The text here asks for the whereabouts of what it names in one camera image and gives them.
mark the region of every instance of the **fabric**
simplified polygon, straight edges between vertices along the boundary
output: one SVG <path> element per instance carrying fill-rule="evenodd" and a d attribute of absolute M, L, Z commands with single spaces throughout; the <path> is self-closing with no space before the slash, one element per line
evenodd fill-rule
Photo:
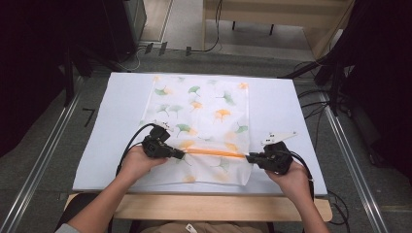
<path fill-rule="evenodd" d="M 190 224 L 197 233 L 268 233 L 266 222 L 219 222 L 219 221 L 142 221 L 141 233 L 188 233 Z"/>
<path fill-rule="evenodd" d="M 153 168 L 138 185 L 247 183 L 253 167 L 244 156 L 249 153 L 247 83 L 156 76 L 141 126 L 153 122 L 166 123 L 173 130 L 166 144 L 187 153 Z"/>
<path fill-rule="evenodd" d="M 61 225 L 60 228 L 58 228 L 56 233 L 79 233 L 79 231 L 76 230 L 71 225 L 68 225 L 68 224 L 64 223 L 64 224 Z"/>

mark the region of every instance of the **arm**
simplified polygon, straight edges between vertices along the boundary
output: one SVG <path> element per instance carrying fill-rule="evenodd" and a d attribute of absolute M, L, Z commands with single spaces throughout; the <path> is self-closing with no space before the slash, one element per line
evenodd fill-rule
<path fill-rule="evenodd" d="M 276 175 L 266 171 L 269 178 L 277 183 L 285 195 L 291 199 L 299 211 L 306 233 L 329 232 L 318 209 L 312 201 L 305 168 L 293 162 L 286 175 Z"/>
<path fill-rule="evenodd" d="M 152 167 L 166 161 L 148 158 L 141 147 L 131 148 L 118 176 L 68 224 L 80 232 L 104 232 L 127 190 Z"/>

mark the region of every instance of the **hand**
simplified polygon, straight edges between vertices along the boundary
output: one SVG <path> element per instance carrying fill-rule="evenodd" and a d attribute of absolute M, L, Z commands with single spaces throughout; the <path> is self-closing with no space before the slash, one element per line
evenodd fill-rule
<path fill-rule="evenodd" d="M 306 169 L 295 161 L 292 162 L 291 168 L 285 175 L 277 175 L 270 171 L 265 172 L 272 181 L 281 187 L 294 204 L 301 201 L 303 197 L 311 198 Z"/>
<path fill-rule="evenodd" d="M 118 177 L 123 177 L 130 185 L 146 175 L 154 166 L 163 164 L 167 158 L 149 158 L 142 147 L 132 147 L 124 158 Z"/>

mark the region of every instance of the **white table surface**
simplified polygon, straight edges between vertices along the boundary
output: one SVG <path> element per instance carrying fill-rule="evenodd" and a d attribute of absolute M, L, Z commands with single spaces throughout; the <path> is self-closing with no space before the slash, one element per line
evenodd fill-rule
<path fill-rule="evenodd" d="M 315 181 L 315 195 L 327 195 L 325 181 L 291 80 L 160 73 L 112 73 L 97 120 L 80 161 L 73 190 L 102 190 L 113 180 L 124 148 L 139 129 L 139 121 L 145 110 L 154 76 L 213 78 L 248 83 L 250 151 L 262 151 L 260 141 L 264 140 L 270 132 L 297 132 L 297 136 L 287 139 L 285 143 L 289 150 L 298 153 L 307 163 Z M 133 185 L 129 191 L 282 195 L 280 187 L 272 182 L 257 165 L 254 166 L 252 175 L 244 186 L 209 183 Z"/>

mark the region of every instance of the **wooden frame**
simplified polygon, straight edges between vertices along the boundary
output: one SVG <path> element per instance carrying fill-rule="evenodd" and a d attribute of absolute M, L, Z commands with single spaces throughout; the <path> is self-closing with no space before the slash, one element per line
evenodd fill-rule
<path fill-rule="evenodd" d="M 223 0 L 221 20 L 302 26 L 314 57 L 320 58 L 338 29 L 346 27 L 355 0 Z M 206 20 L 216 18 L 219 0 L 203 0 Z"/>
<path fill-rule="evenodd" d="M 69 196 L 67 204 L 76 196 Z M 315 199 L 324 221 L 332 219 L 328 200 Z M 150 220 L 301 221 L 287 197 L 127 194 L 115 218 Z"/>

